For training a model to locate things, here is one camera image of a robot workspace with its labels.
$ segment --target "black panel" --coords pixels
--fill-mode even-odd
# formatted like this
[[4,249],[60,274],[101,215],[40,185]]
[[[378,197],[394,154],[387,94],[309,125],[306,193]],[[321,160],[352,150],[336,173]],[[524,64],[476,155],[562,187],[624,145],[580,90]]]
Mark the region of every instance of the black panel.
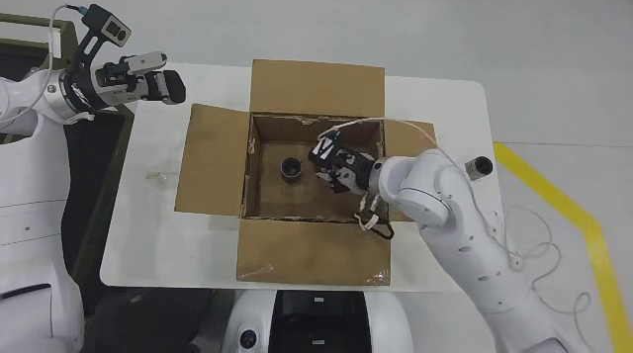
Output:
[[371,351],[371,334],[363,293],[277,292],[269,352]]

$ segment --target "white cable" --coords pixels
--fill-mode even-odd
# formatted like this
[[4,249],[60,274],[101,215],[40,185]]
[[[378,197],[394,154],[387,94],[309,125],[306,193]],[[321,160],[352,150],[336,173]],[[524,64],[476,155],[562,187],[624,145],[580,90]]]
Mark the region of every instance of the white cable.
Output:
[[[400,123],[400,124],[404,124],[404,125],[408,125],[411,126],[413,128],[415,128],[416,130],[420,131],[428,140],[430,140],[433,145],[435,145],[435,147],[442,153],[442,155],[444,155],[444,157],[446,157],[446,159],[448,159],[450,161],[450,163],[455,166],[455,168],[457,168],[457,170],[459,170],[461,173],[460,175],[464,178],[464,180],[466,181],[466,185],[468,186],[468,190],[470,192],[471,198],[473,199],[473,205],[475,206],[475,210],[477,211],[477,213],[479,214],[482,222],[484,223],[484,228],[488,234],[488,236],[496,243],[499,245],[499,247],[501,247],[503,249],[503,251],[505,252],[505,254],[507,255],[507,259],[508,259],[508,265],[510,266],[510,268],[515,269],[518,272],[522,272],[525,266],[525,263],[523,262],[522,264],[520,264],[520,267],[517,269],[515,267],[515,260],[512,259],[512,255],[521,258],[523,260],[527,260],[530,258],[538,258],[543,256],[549,249],[550,247],[554,247],[556,249],[556,251],[558,252],[558,259],[556,261],[556,264],[554,265],[554,267],[552,269],[550,269],[549,271],[545,272],[543,275],[537,277],[536,279],[534,279],[532,281],[531,284],[531,288],[532,290],[535,292],[535,294],[537,295],[538,299],[543,303],[543,305],[545,305],[546,308],[548,308],[549,310],[556,312],[556,313],[560,313],[560,314],[568,314],[571,315],[574,318],[574,325],[576,326],[576,332],[578,333],[579,337],[581,338],[581,340],[583,341],[583,343],[587,346],[587,348],[589,349],[589,351],[593,351],[593,349],[591,348],[591,345],[589,345],[587,343],[587,340],[585,339],[585,336],[583,335],[583,332],[581,331],[579,322],[578,322],[578,314],[582,313],[584,311],[586,311],[589,308],[589,305],[591,304],[591,295],[588,292],[581,292],[576,296],[576,299],[574,300],[574,307],[572,308],[571,311],[567,311],[567,310],[560,310],[560,309],[555,309],[554,307],[552,307],[551,305],[549,305],[547,302],[545,302],[545,300],[543,299],[543,297],[541,296],[541,294],[539,293],[538,289],[536,288],[536,283],[545,279],[546,277],[552,275],[554,272],[556,272],[556,270],[558,269],[562,258],[563,258],[563,253],[561,252],[560,247],[553,242],[553,237],[552,237],[552,229],[550,228],[550,225],[536,212],[531,211],[529,209],[525,209],[522,207],[514,207],[515,209],[518,210],[524,210],[526,212],[529,212],[530,214],[536,216],[540,221],[543,222],[543,225],[545,225],[545,228],[547,229],[547,234],[548,234],[548,240],[547,241],[543,241],[540,242],[536,245],[534,245],[533,247],[531,247],[529,250],[527,250],[527,252],[525,254],[521,254],[518,251],[512,251],[509,249],[509,247],[507,246],[507,220],[509,219],[509,214],[512,210],[512,208],[510,208],[507,213],[505,214],[505,220],[504,220],[504,224],[503,224],[503,243],[499,242],[497,237],[496,237],[496,233],[497,233],[497,229],[494,228],[493,226],[491,226],[486,217],[484,217],[484,213],[482,212],[482,210],[479,207],[479,204],[477,203],[477,197],[475,196],[475,190],[473,189],[473,185],[471,184],[470,179],[468,178],[468,176],[466,175],[466,172],[463,171],[459,165],[457,164],[457,162],[455,162],[455,160],[453,158],[451,158],[446,151],[444,151],[444,149],[442,149],[439,145],[437,145],[437,141],[435,140],[434,137],[432,137],[430,134],[428,134],[425,130],[423,130],[422,128],[418,127],[415,124],[412,124],[408,121],[403,121],[403,120],[398,120],[398,119],[393,119],[393,118],[389,118],[389,117],[371,117],[371,118],[365,118],[365,119],[360,119],[360,120],[354,120],[354,121],[350,121],[348,123],[344,123],[344,124],[340,124],[337,126],[334,126],[330,129],[328,129],[327,131],[322,132],[321,134],[318,135],[318,139],[321,139],[325,134],[332,132],[332,131],[338,131],[340,128],[344,128],[344,127],[349,127],[350,125],[355,125],[355,124],[360,124],[363,122],[370,122],[370,121],[393,121],[396,123]],[[538,253],[535,253],[536,250],[538,250],[541,246],[545,246],[545,248],[541,251],[539,251]],[[580,302],[582,300],[583,297],[587,297],[587,303],[581,308],[579,309],[579,305]]]
[[44,94],[44,91],[46,90],[46,86],[48,85],[48,81],[50,80],[50,76],[52,75],[52,60],[54,58],[53,52],[52,52],[53,51],[52,24],[53,24],[53,22],[55,20],[55,15],[57,15],[57,12],[59,10],[61,10],[62,8],[68,8],[68,5],[67,4],[63,4],[63,5],[55,8],[55,10],[52,12],[52,16],[50,17],[50,22],[48,22],[48,74],[46,75],[46,79],[44,80],[44,82],[42,84],[42,90],[40,91],[40,94],[33,101],[33,103],[31,103],[25,110],[21,111],[16,116],[13,116],[13,117],[8,118],[6,120],[0,120],[0,124],[4,125],[6,123],[9,123],[11,121],[14,121],[14,120],[24,116],[26,113],[28,113],[36,105],[36,103],[40,100],[40,98]]

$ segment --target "open cardboard box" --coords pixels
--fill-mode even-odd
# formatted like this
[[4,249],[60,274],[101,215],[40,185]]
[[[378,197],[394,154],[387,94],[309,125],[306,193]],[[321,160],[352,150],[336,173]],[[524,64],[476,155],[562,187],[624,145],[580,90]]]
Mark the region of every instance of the open cardboard box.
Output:
[[[241,218],[236,279],[249,282],[386,286],[391,243],[353,218],[360,197],[334,194],[308,152],[319,133],[385,114],[385,70],[298,61],[253,61],[250,112],[193,105],[175,210]],[[430,124],[417,123],[434,136]],[[417,156],[432,144],[410,127],[366,122],[343,142],[380,156]],[[281,161],[303,160],[299,182]],[[390,221],[404,216],[384,209]]]

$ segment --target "dark cylindrical object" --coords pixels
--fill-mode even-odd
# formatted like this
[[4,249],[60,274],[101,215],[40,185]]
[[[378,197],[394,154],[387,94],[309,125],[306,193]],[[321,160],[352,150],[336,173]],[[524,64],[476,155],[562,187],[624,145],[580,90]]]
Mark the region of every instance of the dark cylindrical object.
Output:
[[475,181],[493,173],[493,162],[484,156],[478,156],[466,163],[466,173]]
[[299,181],[303,169],[302,161],[294,156],[289,156],[281,163],[281,178],[286,183],[292,184]]

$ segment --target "white table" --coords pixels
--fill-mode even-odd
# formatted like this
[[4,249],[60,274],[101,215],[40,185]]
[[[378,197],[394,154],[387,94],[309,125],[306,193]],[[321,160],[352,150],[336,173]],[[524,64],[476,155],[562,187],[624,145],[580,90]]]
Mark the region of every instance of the white table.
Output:
[[[248,111],[250,68],[169,63],[187,85],[187,102],[140,102],[101,265],[111,286],[218,289],[329,289],[235,280],[236,217],[174,212],[192,103]],[[459,163],[495,160],[484,88],[476,82],[386,77],[387,117],[433,123],[438,143]],[[474,184],[482,210],[501,210],[497,171]],[[395,222],[392,281],[360,290],[460,291],[435,261],[413,222]]]

